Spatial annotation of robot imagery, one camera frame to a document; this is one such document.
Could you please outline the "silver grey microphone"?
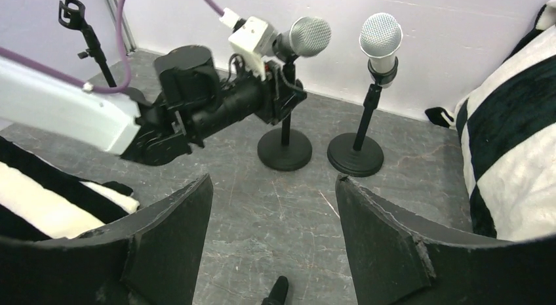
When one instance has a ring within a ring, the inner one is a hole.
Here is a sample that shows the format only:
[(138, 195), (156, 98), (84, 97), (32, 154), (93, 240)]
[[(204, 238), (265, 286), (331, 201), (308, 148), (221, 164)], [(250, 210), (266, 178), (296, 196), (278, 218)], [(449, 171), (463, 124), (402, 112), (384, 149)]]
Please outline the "silver grey microphone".
[(299, 57), (311, 58), (328, 47), (331, 37), (332, 31), (326, 20), (305, 16), (277, 36), (272, 51), (284, 62), (294, 62)]

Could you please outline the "white microphone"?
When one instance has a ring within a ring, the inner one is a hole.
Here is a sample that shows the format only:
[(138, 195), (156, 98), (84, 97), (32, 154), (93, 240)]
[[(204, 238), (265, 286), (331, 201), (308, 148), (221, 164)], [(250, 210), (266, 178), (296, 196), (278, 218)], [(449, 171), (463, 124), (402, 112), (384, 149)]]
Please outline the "white microphone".
[(388, 88), (397, 75), (395, 53), (401, 46), (403, 31), (394, 16), (385, 12), (371, 15), (363, 24), (359, 46), (368, 57), (367, 68), (374, 82)]

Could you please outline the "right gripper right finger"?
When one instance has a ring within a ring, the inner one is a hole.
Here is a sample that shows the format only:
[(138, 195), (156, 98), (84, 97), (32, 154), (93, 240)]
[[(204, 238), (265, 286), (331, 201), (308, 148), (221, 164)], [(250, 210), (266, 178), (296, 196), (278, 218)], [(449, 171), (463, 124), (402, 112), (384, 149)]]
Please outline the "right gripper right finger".
[(503, 241), (408, 211), (349, 176), (336, 200), (359, 304), (554, 304), (555, 237)]

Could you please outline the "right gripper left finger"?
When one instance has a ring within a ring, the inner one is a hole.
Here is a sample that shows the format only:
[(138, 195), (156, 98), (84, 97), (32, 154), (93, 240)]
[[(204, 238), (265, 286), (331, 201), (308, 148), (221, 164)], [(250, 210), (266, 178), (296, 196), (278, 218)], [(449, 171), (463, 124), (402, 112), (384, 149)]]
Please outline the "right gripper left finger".
[(191, 304), (213, 198), (209, 174), (75, 239), (1, 238), (2, 304)]

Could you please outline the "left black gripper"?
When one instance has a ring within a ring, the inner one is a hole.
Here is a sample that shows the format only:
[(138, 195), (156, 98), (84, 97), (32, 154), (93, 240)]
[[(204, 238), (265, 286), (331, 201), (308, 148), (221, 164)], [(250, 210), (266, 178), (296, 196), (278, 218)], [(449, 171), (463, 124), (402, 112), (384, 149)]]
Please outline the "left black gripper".
[(274, 60), (266, 62), (267, 79), (263, 82), (262, 106), (255, 115), (264, 123), (276, 125), (290, 115), (304, 101), (308, 93), (297, 79), (294, 62), (280, 64)]

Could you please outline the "black microphone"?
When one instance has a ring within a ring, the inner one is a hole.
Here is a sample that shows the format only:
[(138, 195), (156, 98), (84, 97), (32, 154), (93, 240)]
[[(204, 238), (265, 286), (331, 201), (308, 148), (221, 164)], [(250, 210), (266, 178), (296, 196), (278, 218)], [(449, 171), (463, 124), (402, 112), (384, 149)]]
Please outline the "black microphone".
[(289, 290), (287, 277), (281, 275), (274, 283), (269, 295), (262, 300), (261, 305), (285, 305)]

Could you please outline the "black mic stand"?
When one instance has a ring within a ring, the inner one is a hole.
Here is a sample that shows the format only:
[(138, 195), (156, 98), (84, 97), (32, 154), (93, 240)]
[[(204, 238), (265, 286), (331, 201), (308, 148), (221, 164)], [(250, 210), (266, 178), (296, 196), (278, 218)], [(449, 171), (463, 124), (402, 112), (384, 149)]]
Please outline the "black mic stand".
[(280, 129), (267, 132), (257, 145), (260, 161), (276, 171), (296, 171), (306, 166), (312, 157), (309, 138), (291, 128), (291, 113), (282, 120)]
[(394, 58), (393, 67), (380, 73), (371, 62), (367, 68), (374, 82), (369, 85), (363, 101), (363, 114), (357, 132), (347, 132), (333, 138), (327, 148), (330, 164), (339, 172), (354, 177), (369, 177), (376, 174), (384, 163), (384, 153), (374, 139), (367, 136), (372, 114), (378, 107), (381, 93), (397, 75), (399, 61)]
[(85, 20), (85, 5), (79, 0), (63, 0), (58, 4), (58, 22), (61, 26), (80, 31), (87, 48), (77, 54), (79, 59), (91, 57), (98, 64), (109, 87), (116, 87), (115, 79), (107, 64), (100, 41), (91, 25)]

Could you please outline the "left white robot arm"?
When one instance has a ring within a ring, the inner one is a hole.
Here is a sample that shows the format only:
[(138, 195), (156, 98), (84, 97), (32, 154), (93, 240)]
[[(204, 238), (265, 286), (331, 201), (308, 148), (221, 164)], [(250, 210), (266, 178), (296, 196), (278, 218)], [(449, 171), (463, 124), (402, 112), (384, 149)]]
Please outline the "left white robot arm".
[(89, 144), (121, 159), (166, 165), (205, 139), (256, 115), (275, 125), (306, 99), (300, 82), (280, 65), (264, 62), (262, 75), (242, 68), (221, 80), (210, 49), (179, 47), (155, 59), (161, 93), (101, 94), (90, 84), (68, 83), (10, 51), (1, 56), (1, 118)]

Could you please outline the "black mic stand back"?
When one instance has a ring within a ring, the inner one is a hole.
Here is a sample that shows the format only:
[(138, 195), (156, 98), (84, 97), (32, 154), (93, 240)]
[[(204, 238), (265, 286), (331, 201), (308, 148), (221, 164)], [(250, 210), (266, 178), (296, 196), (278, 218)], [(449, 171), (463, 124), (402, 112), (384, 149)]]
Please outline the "black mic stand back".
[(58, 22), (61, 26), (80, 31), (87, 48), (77, 54), (79, 59), (91, 57), (98, 64), (109, 87), (116, 87), (115, 79), (107, 64), (100, 41), (91, 25), (85, 20), (85, 5), (79, 0), (63, 0), (58, 4)]

